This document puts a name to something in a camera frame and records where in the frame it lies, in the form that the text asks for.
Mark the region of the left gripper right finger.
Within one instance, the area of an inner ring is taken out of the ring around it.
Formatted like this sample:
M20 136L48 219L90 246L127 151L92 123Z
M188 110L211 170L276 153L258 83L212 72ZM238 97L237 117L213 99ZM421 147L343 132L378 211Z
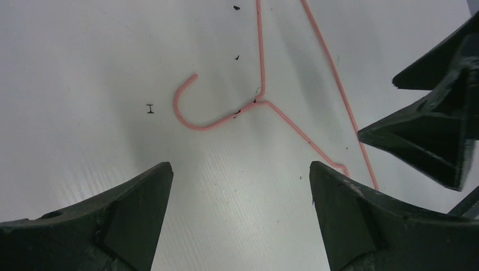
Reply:
M417 207L310 165L331 270L477 270L478 221Z

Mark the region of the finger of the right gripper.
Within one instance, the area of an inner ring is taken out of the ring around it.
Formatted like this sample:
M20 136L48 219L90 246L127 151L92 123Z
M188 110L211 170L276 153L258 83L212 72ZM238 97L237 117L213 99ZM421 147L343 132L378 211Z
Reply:
M478 57L478 13L442 42L395 75L399 89L432 90L462 58Z
M455 71L425 97L359 130L358 139L461 191L476 145L476 71Z

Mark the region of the pink wire hanger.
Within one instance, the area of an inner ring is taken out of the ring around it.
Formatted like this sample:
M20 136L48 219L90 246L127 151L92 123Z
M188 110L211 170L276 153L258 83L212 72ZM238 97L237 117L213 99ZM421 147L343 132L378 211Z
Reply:
M262 2L261 0L256 0L256 23L257 23L257 32L258 32L258 49L259 49L259 67L260 67L260 87L259 89L259 94L253 99L252 102L248 103L247 105L243 106L242 108L238 109L237 112L231 113L229 115L226 115L210 124L207 124L205 126L197 126L194 125L190 122L187 121L186 118L183 117L181 110L180 110L180 99L181 96L183 95L184 91L187 90L187 88L193 84L199 77L198 74L193 74L191 75L176 91L173 97L173 111L174 114L177 118L177 120L186 128L190 130L195 130L195 131L208 131L212 129L216 129L233 119L236 119L238 116L241 114L246 113L247 111L255 108L255 107L260 107L260 106L267 106L271 108L275 113L279 115L280 118L282 118L295 132L301 136L326 162L328 162L331 166L335 168L341 169L346 176L349 176L349 170L347 166L343 164L338 164L335 163L317 144L314 143L314 141L307 136L307 134L300 128L298 127L287 115L285 115L274 103L265 100L264 96L266 94L266 66L265 66L265 55L264 55L264 39L263 39L263 24L262 24ZM330 50L327 46L327 43L325 41L325 38L319 28L318 23L315 20L315 17L313 15L313 12L306 0L301 0L301 5L303 7L303 10L307 16L307 19L310 23L310 26L312 27L312 30L314 31L316 35L316 39L321 46L323 53L328 61L329 69L330 72L335 80L337 89L341 95L343 104L345 106L345 109L347 111L351 126L354 130L354 132L358 132L359 128L357 125L357 122L354 117L354 113L352 111L352 108L350 106L349 100L347 98L345 89L343 87L337 66L335 65L335 62L332 58L332 55L330 53Z

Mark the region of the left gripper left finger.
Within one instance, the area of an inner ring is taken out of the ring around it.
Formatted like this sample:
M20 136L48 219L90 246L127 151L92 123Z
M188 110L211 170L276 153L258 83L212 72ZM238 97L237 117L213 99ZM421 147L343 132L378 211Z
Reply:
M150 270L172 181L162 162L35 220L1 223L1 269Z

